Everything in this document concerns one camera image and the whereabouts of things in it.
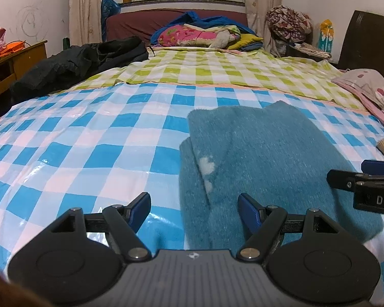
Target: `blue checkered bed sheet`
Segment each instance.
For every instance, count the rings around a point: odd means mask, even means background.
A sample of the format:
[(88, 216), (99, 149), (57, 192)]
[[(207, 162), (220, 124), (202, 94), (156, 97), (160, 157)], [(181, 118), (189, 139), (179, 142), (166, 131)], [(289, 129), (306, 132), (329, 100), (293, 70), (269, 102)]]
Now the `blue checkered bed sheet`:
[[(188, 113), (278, 100), (298, 107), (357, 170), (364, 159), (384, 160), (375, 148), (384, 128), (375, 117), (273, 91), (120, 84), (16, 105), (0, 119), (0, 269), (70, 207), (98, 212), (143, 191), (152, 211), (140, 238), (152, 251), (187, 248), (178, 172)], [(384, 231), (367, 247), (381, 262), (374, 299), (384, 302)]]

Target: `blue towel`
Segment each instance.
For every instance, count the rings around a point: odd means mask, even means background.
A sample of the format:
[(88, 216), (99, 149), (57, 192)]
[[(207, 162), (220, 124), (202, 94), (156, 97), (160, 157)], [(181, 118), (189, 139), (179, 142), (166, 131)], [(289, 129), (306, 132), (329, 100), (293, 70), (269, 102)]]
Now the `blue towel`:
[(214, 16), (201, 19), (196, 12), (187, 11), (186, 13), (182, 14), (181, 16), (170, 22), (167, 26), (164, 26), (163, 28), (156, 31), (151, 36), (151, 44), (158, 44), (158, 38), (160, 34), (164, 32), (167, 28), (178, 24), (191, 24), (202, 29), (212, 28), (214, 26), (236, 25), (242, 33), (253, 34), (256, 36), (256, 33), (253, 32), (250, 28), (234, 20), (231, 20), (230, 18), (224, 16)]
[(242, 192), (289, 213), (318, 207), (361, 242), (382, 230), (379, 214), (353, 209), (351, 193), (330, 189), (330, 169), (353, 168), (297, 108), (281, 101), (264, 109), (224, 106), (192, 111), (187, 119), (179, 191), (190, 248), (238, 250)]

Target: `wooden desk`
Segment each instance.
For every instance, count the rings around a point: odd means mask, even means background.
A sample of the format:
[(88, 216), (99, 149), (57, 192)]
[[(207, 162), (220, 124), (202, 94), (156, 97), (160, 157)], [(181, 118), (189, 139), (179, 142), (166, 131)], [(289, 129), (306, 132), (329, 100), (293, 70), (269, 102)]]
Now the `wooden desk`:
[(47, 58), (46, 42), (39, 42), (0, 59), (0, 94), (8, 90), (12, 82), (20, 79), (37, 62)]

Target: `metal screw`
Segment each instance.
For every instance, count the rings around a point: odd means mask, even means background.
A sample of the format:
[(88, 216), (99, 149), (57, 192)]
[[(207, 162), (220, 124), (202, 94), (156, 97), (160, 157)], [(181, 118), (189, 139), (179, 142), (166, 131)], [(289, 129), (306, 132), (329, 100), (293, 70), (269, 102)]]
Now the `metal screw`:
[(260, 251), (256, 248), (244, 248), (240, 251), (240, 255), (245, 259), (255, 259), (260, 256)]
[(133, 259), (141, 259), (148, 255), (148, 251), (142, 247), (132, 248), (128, 252), (128, 256)]

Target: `pillow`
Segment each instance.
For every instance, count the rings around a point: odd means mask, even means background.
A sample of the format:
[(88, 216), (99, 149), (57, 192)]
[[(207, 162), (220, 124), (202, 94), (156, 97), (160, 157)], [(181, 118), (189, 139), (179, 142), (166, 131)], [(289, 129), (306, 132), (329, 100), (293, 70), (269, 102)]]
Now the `pillow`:
[(332, 82), (340, 80), (359, 90), (363, 95), (377, 104), (384, 113), (384, 77), (374, 69), (353, 69), (347, 71)]

